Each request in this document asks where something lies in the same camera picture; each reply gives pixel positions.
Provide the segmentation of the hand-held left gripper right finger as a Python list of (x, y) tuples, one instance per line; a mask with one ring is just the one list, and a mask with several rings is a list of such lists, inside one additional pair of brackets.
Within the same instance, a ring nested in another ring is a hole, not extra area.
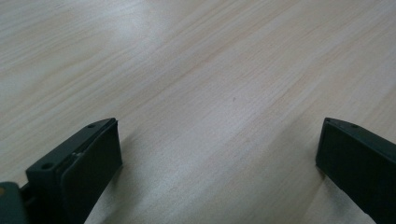
[(376, 224), (396, 224), (396, 144), (326, 118), (316, 166)]

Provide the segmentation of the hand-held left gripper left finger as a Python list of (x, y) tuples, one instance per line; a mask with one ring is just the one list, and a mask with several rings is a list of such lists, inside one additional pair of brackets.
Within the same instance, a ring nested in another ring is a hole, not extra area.
[(117, 120), (85, 126), (26, 170), (29, 214), (39, 224), (83, 224), (121, 166)]

